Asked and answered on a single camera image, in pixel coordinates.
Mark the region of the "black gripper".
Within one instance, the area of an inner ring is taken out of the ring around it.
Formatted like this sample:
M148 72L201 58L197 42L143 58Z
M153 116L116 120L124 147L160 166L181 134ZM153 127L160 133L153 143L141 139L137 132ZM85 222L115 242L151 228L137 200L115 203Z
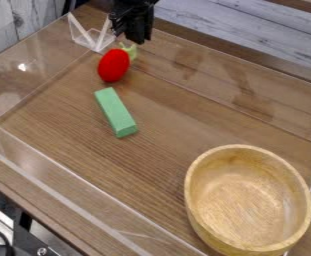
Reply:
M153 7L157 2L159 0L112 0L108 18L115 36L125 30L125 38L139 45L151 39Z

